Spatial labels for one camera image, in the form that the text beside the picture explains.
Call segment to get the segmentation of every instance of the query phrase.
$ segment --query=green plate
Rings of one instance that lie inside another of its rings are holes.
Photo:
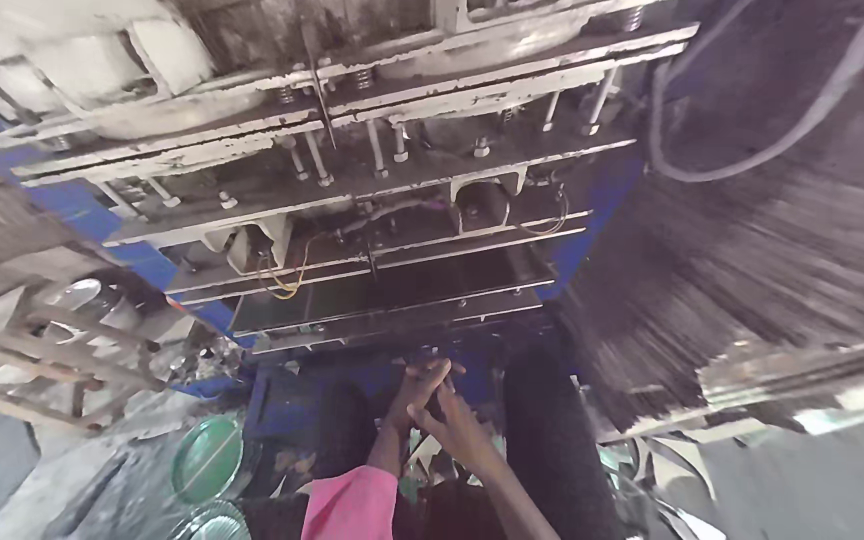
[[[203,420],[186,433],[172,460],[175,497],[200,505],[222,496],[242,465],[242,427],[228,416]]]
[[[198,508],[178,524],[169,540],[250,540],[245,517],[227,500],[215,500]]]

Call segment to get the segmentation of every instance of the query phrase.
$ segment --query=dark pants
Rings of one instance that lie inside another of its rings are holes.
[[[509,363],[503,381],[508,461],[525,491],[562,540],[618,539],[619,523],[595,433],[581,397],[558,359],[541,346]],[[366,462],[376,429],[368,401],[351,383],[335,386],[319,411],[315,478],[331,478]],[[396,538],[414,537],[396,505]],[[482,488],[444,482],[426,513],[428,539],[502,538]]]

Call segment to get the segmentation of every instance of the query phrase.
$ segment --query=human hand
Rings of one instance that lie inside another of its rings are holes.
[[[453,369],[458,373],[466,372],[466,368],[453,364],[448,358],[429,359],[406,366],[402,384],[391,402],[385,423],[401,432],[408,431],[412,427],[412,418],[406,412],[406,407],[411,404],[418,409],[425,409],[436,387],[446,380]]]
[[[436,390],[438,406],[445,415],[439,422],[424,406],[410,403],[406,407],[409,416],[423,430],[435,437],[438,444],[452,458],[471,471],[480,480],[495,476],[503,467],[508,467],[502,454],[492,443],[475,413],[462,396],[455,393],[451,384],[441,384]]]

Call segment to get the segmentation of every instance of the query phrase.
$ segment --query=yellow wire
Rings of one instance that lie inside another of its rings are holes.
[[[258,276],[259,285],[261,285],[265,290],[269,291],[269,294],[271,296],[274,296],[278,300],[289,300],[290,298],[295,296],[296,293],[299,292],[299,288],[303,285],[303,278],[306,276],[306,264],[308,264],[308,261],[309,261],[309,246],[312,245],[312,240],[318,239],[318,237],[320,237],[321,235],[322,235],[322,233],[319,232],[318,234],[309,238],[307,242],[305,242],[305,256],[302,258],[301,269],[298,271],[298,279],[294,283],[283,283],[282,280],[279,279],[279,276],[277,276],[272,271],[272,254],[271,253],[269,253],[268,256],[260,256],[258,259],[258,264],[259,264],[258,274],[256,274],[256,276]],[[283,290],[289,291],[288,293],[279,294],[275,291],[275,289],[270,289],[269,287],[267,287],[265,285],[265,283],[262,282],[262,266],[261,265],[262,265],[263,260],[268,262],[266,264],[266,268],[268,269],[269,274],[271,275],[271,278],[273,280],[275,280],[275,283],[278,284],[278,286],[280,288],[282,288]]]

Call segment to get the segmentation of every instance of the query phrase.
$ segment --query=pink sleeve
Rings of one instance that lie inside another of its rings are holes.
[[[394,475],[369,465],[314,480],[301,540],[392,540],[397,489]]]

